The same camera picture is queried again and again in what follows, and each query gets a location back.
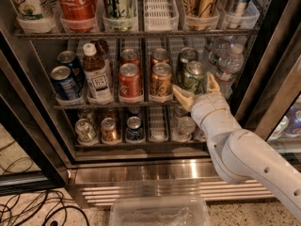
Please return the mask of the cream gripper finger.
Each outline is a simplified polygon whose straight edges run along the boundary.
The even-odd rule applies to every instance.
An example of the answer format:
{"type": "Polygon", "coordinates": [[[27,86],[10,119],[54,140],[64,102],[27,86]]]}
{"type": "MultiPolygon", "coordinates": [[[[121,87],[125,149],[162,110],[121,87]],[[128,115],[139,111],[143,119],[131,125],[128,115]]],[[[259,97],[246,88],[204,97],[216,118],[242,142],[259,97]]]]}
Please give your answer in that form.
{"type": "Polygon", "coordinates": [[[207,93],[220,92],[220,87],[211,73],[207,73],[206,92],[207,93]]]}
{"type": "Polygon", "coordinates": [[[173,94],[182,105],[182,107],[190,112],[191,107],[194,103],[195,94],[193,92],[187,91],[185,89],[181,89],[177,85],[172,86],[173,94]]]}

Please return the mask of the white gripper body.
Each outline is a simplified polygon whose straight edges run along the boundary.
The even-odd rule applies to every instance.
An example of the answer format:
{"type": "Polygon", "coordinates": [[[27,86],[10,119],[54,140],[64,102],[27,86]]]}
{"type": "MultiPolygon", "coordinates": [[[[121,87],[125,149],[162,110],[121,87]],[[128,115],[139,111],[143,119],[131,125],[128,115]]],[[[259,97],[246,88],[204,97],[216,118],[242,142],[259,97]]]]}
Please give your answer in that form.
{"type": "Polygon", "coordinates": [[[191,108],[191,116],[196,123],[219,123],[232,120],[230,107],[219,92],[199,95],[191,108]]]}

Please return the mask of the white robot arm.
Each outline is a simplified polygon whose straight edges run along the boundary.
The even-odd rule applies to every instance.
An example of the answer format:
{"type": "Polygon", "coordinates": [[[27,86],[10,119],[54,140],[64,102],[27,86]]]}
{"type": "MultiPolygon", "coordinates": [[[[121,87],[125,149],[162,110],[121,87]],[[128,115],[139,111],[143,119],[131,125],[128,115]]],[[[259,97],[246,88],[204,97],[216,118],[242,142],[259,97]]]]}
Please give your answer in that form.
{"type": "Polygon", "coordinates": [[[220,178],[241,184],[253,178],[301,220],[301,173],[265,140],[240,126],[211,73],[206,92],[194,94],[174,85],[173,94],[204,132],[220,178]]]}

